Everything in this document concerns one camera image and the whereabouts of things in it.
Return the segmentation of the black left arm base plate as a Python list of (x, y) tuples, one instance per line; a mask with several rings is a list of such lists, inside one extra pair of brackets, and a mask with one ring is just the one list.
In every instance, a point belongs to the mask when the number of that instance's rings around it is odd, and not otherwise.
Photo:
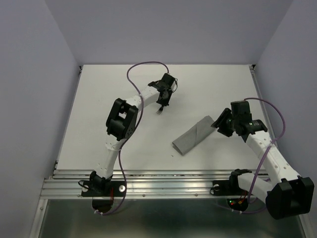
[(82, 197), (123, 197), (126, 194), (126, 185), (123, 180), (110, 181), (104, 188), (98, 188), (89, 180), (79, 180), (82, 188)]

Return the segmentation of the grey cloth napkin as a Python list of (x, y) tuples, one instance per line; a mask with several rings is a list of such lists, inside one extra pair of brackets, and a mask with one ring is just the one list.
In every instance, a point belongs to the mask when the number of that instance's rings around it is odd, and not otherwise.
[(185, 156), (199, 143), (205, 140), (210, 134), (215, 131), (211, 125), (214, 120), (210, 116), (205, 116), (187, 132), (179, 136), (172, 142), (173, 148), (181, 155)]

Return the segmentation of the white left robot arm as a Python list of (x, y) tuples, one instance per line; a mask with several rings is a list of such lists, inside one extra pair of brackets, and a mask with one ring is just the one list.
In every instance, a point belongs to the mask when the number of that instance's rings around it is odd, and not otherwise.
[(152, 103), (159, 104), (159, 110), (162, 111), (169, 105), (175, 87), (177, 79), (165, 73), (161, 80), (150, 82), (136, 96), (114, 101), (106, 120), (106, 155), (97, 162), (89, 178), (98, 195), (106, 195), (110, 191), (115, 161), (124, 142), (135, 132), (141, 112)]

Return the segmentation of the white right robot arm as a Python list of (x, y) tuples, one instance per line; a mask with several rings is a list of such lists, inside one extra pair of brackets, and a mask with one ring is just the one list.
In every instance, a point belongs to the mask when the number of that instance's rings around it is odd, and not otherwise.
[(314, 182), (289, 165), (265, 124), (252, 118), (247, 99), (231, 102), (231, 107), (224, 109), (212, 127), (226, 137), (240, 136), (260, 160), (255, 172), (235, 169), (227, 180), (214, 180), (212, 195), (240, 195), (240, 199), (227, 201), (229, 208), (240, 214), (246, 212), (251, 196), (263, 202), (276, 220), (310, 212)]

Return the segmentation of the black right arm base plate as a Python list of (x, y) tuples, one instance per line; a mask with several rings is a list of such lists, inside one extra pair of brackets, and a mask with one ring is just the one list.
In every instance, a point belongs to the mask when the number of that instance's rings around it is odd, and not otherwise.
[(248, 169), (235, 169), (231, 172), (228, 179), (213, 180), (210, 194), (214, 196), (234, 196), (243, 194), (244, 190), (238, 185), (238, 177), (249, 173), (254, 174), (255, 172)]

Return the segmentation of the pink handled fork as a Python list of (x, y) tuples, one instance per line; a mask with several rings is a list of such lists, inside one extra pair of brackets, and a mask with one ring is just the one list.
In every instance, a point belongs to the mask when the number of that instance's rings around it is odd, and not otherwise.
[(157, 110), (156, 114), (160, 115), (160, 114), (163, 112), (163, 108), (164, 108), (164, 106), (161, 106), (161, 107)]

